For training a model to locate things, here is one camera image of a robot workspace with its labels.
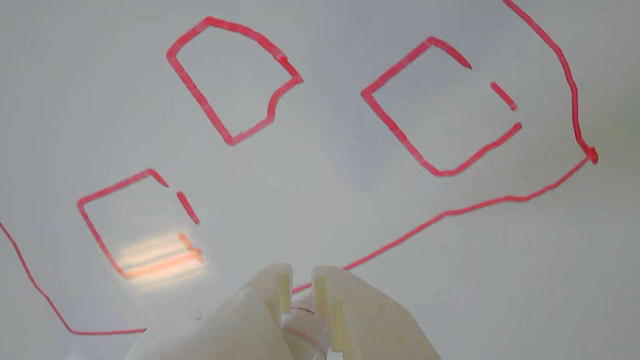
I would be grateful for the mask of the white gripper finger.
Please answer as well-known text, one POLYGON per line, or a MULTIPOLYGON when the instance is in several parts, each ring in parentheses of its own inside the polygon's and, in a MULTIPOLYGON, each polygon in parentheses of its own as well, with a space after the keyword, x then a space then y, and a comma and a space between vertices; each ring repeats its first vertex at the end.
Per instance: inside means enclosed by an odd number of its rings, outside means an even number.
POLYGON ((345 360, 439 360, 411 312, 374 285, 333 265, 311 270, 319 316, 330 347, 345 360))
POLYGON ((270 264, 201 319, 148 328, 125 358, 292 360, 281 330, 291 309, 292 277, 290 264, 270 264))

